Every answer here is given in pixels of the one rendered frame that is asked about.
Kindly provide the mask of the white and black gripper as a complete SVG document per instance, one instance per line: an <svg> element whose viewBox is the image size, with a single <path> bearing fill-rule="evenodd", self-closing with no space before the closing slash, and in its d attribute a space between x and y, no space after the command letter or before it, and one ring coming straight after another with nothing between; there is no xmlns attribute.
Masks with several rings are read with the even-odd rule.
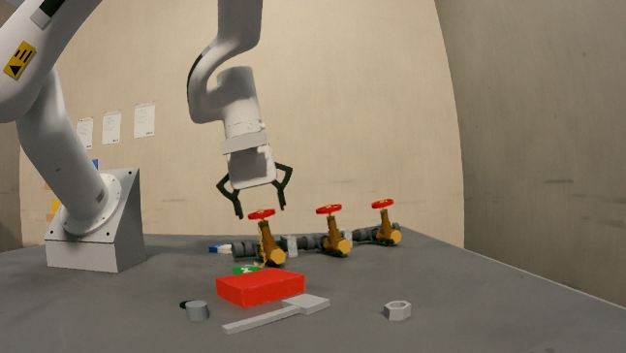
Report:
<svg viewBox="0 0 626 353"><path fill-rule="evenodd" d="M284 188L288 184L293 168L274 162L269 142L267 145L227 154L228 173L216 184L216 188L233 202L235 215L242 219L243 212L238 199L239 190L271 183L277 188L281 210L286 206ZM269 159L270 158L270 159ZM271 167L271 166L272 167ZM277 180L276 169L285 171L281 183ZM224 187L230 180L233 193Z"/></svg>

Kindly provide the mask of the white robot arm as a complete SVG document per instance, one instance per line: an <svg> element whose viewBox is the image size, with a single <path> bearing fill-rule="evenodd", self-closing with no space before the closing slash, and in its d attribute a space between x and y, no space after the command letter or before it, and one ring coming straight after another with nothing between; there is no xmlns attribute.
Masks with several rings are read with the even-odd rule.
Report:
<svg viewBox="0 0 626 353"><path fill-rule="evenodd" d="M0 123L16 121L23 151L63 204L61 224L75 236L104 227L122 199L118 179L99 174L81 142L55 65L102 1L25 0L0 28ZM206 89L217 67L260 41L263 1L217 0L217 35L188 75L190 117L223 121L222 155L267 144L252 67L226 68Z"/></svg>

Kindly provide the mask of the red rectangular block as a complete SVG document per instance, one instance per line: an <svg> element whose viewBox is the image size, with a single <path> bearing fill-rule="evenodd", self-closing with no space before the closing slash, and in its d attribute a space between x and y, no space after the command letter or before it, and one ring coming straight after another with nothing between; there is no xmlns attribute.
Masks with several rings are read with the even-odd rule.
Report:
<svg viewBox="0 0 626 353"><path fill-rule="evenodd" d="M243 308L305 292L304 274L275 268L215 278L217 296Z"/></svg>

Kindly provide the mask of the grey hex nut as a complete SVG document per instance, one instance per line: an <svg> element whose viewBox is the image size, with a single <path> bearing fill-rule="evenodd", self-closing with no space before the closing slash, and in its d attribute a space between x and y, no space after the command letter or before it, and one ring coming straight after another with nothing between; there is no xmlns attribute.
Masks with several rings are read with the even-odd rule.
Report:
<svg viewBox="0 0 626 353"><path fill-rule="evenodd" d="M404 320L411 316L411 304L406 301L395 301L384 305L384 317L389 321Z"/></svg>

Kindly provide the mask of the grey pipe with three brass valves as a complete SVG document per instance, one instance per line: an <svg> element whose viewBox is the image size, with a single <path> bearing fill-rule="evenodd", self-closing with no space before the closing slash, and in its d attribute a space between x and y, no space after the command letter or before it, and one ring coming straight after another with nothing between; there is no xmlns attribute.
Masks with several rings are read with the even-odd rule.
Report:
<svg viewBox="0 0 626 353"><path fill-rule="evenodd" d="M325 234L303 236L297 239L293 236L280 236L280 241L275 241L271 235L268 221L265 222L265 217L274 215L275 209L258 209L256 212L248 214L249 220L262 219L259 223L262 232L262 242L264 248L264 254L266 254L267 261L273 265L277 265L285 262L286 257L297 257L297 250L312 250L321 249L327 252L333 252L335 255L345 254L352 248L353 241L378 241L385 242L385 244L394 244L401 239L400 226L398 223L389 222L388 207L393 204L393 199L381 199L378 202L372 203L373 209L379 209L381 213L382 223L377 223L377 226L359 228L355 231L349 229L337 229L334 215L331 212L335 212L342 209L341 204L331 205L327 204L325 207L316 209L317 214L326 214L327 222L329 226L329 232ZM343 234L344 233L344 234ZM262 249L259 244L260 241L243 241L232 242L231 249L234 258L245 257L259 257L264 259L262 255ZM337 253L336 253L337 252ZM272 265L271 264L271 265Z"/></svg>

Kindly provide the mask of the grey cylinder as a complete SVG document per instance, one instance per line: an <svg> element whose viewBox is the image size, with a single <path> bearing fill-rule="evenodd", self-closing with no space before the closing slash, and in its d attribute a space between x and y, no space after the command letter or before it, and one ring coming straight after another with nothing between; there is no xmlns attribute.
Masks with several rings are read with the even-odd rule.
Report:
<svg viewBox="0 0 626 353"><path fill-rule="evenodd" d="M187 318L192 321L204 321L209 318L206 302L191 301L185 304Z"/></svg>

